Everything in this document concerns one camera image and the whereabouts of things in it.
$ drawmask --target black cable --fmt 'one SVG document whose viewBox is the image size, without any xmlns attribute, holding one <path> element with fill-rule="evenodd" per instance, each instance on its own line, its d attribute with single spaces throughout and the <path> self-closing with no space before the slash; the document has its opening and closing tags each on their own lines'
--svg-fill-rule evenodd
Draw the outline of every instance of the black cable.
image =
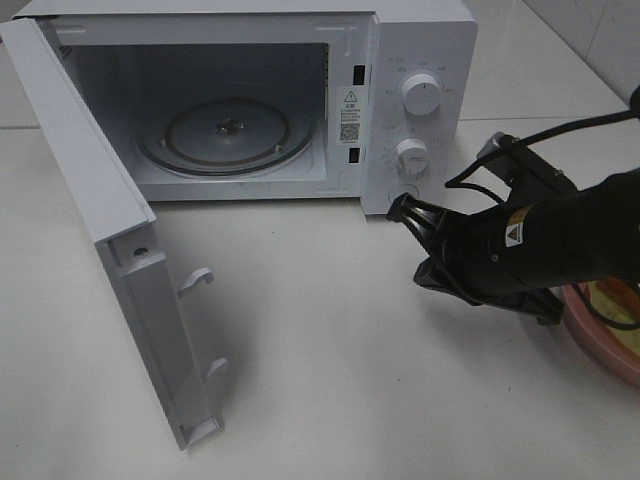
<svg viewBox="0 0 640 480">
<path fill-rule="evenodd" d="M 504 203 L 504 200 L 502 200 L 502 198 L 500 198 L 498 195 L 493 193 L 491 190 L 481 185 L 476 185 L 475 183 L 460 182 L 459 184 L 456 185 L 455 188 L 463 188 L 465 190 L 473 190 L 474 192 L 480 192 L 486 195 L 487 197 L 489 197 L 491 200 L 495 201 L 497 204 Z"/>
<path fill-rule="evenodd" d="M 478 158 L 475 162 L 473 162 L 471 165 L 469 165 L 467 168 L 465 168 L 460 174 L 456 175 L 451 180 L 446 182 L 444 186 L 447 188 L 466 188 L 466 189 L 478 191 L 475 188 L 469 188 L 468 185 L 470 184 L 464 184 L 463 180 L 470 177 L 480 167 L 486 165 L 488 162 L 490 162 L 495 158 L 498 158 L 501 155 L 509 153 L 517 148 L 528 147 L 529 145 L 533 145 L 534 143 L 542 142 L 543 140 L 548 140 L 549 138 L 553 138 L 558 135 L 562 135 L 564 133 L 569 133 L 569 132 L 573 132 L 575 130 L 581 130 L 584 128 L 598 127 L 601 125 L 609 125 L 611 123 L 631 120 L 633 118 L 636 118 L 636 113 L 634 113 L 631 110 L 625 110 L 623 112 L 610 113 L 608 115 L 601 115 L 599 117 L 576 120 L 574 122 L 565 123 L 562 125 L 558 125 L 557 127 L 544 130 L 542 132 L 531 135 L 530 137 L 523 138 L 521 140 L 511 143 L 510 145 L 506 145 L 497 150 L 489 152 L 486 155 L 483 155 L 482 157 Z"/>
<path fill-rule="evenodd" d="M 604 324 L 606 324 L 607 326 L 611 328 L 615 328 L 616 330 L 627 330 L 627 331 L 637 330 L 640 328 L 640 322 L 620 323 L 605 317 L 598 310 L 596 310 L 593 305 L 591 305 L 591 301 L 587 298 L 587 296 L 584 294 L 584 292 L 578 285 L 573 283 L 571 284 L 571 286 L 573 287 L 576 294 L 578 295 L 578 297 L 580 298 L 580 300 L 582 301 L 586 309 L 589 311 L 589 313 L 594 317 L 596 317 L 601 322 L 603 322 Z"/>
</svg>

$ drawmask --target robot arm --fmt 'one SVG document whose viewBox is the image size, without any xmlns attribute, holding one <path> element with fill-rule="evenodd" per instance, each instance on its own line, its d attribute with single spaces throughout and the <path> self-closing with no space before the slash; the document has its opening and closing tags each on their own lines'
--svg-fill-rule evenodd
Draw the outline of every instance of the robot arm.
<svg viewBox="0 0 640 480">
<path fill-rule="evenodd" d="M 637 292 L 640 169 L 578 191 L 518 143 L 498 133 L 479 154 L 510 186 L 504 203 L 464 215 L 408 194 L 393 202 L 387 219 L 404 223 L 429 254 L 414 281 L 543 324 L 558 323 L 563 310 L 549 287 L 614 276 Z"/>
</svg>

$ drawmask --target white tile wall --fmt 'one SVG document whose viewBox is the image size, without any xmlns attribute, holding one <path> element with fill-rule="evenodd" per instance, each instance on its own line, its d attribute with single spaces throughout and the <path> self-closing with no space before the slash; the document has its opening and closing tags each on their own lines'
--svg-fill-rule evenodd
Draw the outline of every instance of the white tile wall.
<svg viewBox="0 0 640 480">
<path fill-rule="evenodd" d="M 525 0 L 625 101 L 640 84 L 639 0 Z"/>
<path fill-rule="evenodd" d="M 29 0 L 0 0 L 0 22 L 10 20 L 11 16 L 27 3 Z"/>
<path fill-rule="evenodd" d="M 585 58 L 607 0 L 525 0 L 578 55 Z"/>
<path fill-rule="evenodd" d="M 640 85 L 640 1 L 607 2 L 587 63 L 628 101 Z"/>
</svg>

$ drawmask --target barcode sticker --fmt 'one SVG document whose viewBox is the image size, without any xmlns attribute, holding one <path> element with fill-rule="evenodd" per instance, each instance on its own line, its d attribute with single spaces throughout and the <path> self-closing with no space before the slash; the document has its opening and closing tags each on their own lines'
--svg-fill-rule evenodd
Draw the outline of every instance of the barcode sticker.
<svg viewBox="0 0 640 480">
<path fill-rule="evenodd" d="M 357 142 L 360 139 L 359 123 L 341 123 L 340 141 L 342 143 Z"/>
<path fill-rule="evenodd" d="M 354 85 L 337 89 L 338 145 L 356 146 L 363 142 L 363 122 L 367 111 L 367 89 Z"/>
</svg>

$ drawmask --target warning triangle sticker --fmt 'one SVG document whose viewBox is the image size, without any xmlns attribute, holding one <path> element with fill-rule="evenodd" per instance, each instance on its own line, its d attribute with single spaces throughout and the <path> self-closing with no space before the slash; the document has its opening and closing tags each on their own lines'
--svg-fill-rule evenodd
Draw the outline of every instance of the warning triangle sticker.
<svg viewBox="0 0 640 480">
<path fill-rule="evenodd" d="M 516 242 L 519 240 L 518 225 L 513 227 L 511 231 L 507 232 L 507 237 L 511 238 L 512 240 L 515 240 Z"/>
<path fill-rule="evenodd" d="M 344 99 L 344 101 L 345 101 L 345 103 L 355 103 L 355 102 L 358 101 L 358 97 L 356 97 L 355 93 L 353 93 L 352 91 L 349 91 L 349 94 Z"/>
</svg>

